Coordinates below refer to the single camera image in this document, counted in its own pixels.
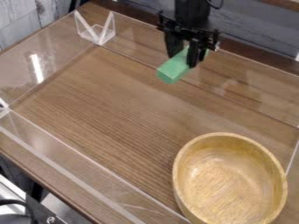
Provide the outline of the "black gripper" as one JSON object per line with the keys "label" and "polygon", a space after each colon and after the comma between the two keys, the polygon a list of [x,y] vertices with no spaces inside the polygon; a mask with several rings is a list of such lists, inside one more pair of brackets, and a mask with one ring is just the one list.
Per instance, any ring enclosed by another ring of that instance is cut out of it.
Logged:
{"label": "black gripper", "polygon": [[165,34],[169,57],[173,58],[184,50],[184,42],[190,41],[190,68],[204,62],[209,49],[217,49],[221,32],[210,24],[210,14],[212,9],[220,8],[212,0],[175,0],[174,10],[159,12],[158,29]]}

